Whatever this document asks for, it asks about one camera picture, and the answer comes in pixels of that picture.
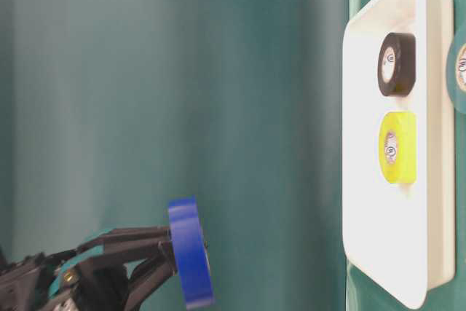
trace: black tape roll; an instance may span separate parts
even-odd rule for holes
[[[383,96],[407,96],[416,81],[416,38],[388,33],[379,53],[379,89]]]

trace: teal curtain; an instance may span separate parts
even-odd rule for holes
[[[348,0],[1,1],[12,258],[195,195],[213,310],[344,309]],[[156,308],[184,308],[177,277]]]

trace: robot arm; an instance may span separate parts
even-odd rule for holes
[[[186,306],[212,304],[194,199],[174,202],[169,215],[170,227],[106,230],[76,249],[51,256],[40,253],[7,264],[0,254],[0,311],[138,311],[178,272],[178,265]],[[125,264],[135,261],[141,262],[128,275]],[[194,288],[190,285],[193,277]]]

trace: tape label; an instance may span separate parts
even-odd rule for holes
[[[393,131],[389,131],[387,136],[385,136],[385,159],[387,159],[388,164],[393,164],[396,161],[396,156],[398,154],[398,141],[396,134]]]
[[[388,83],[393,78],[395,72],[395,51],[392,47],[388,47],[384,52],[382,60],[382,79]]]
[[[462,46],[457,58],[457,83],[461,90],[466,91],[466,44]]]

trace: blue tape roll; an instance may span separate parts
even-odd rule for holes
[[[188,310],[215,302],[204,237],[196,200],[186,198],[168,205],[176,265]]]
[[[458,30],[446,62],[446,88],[454,108],[466,114],[466,25]]]

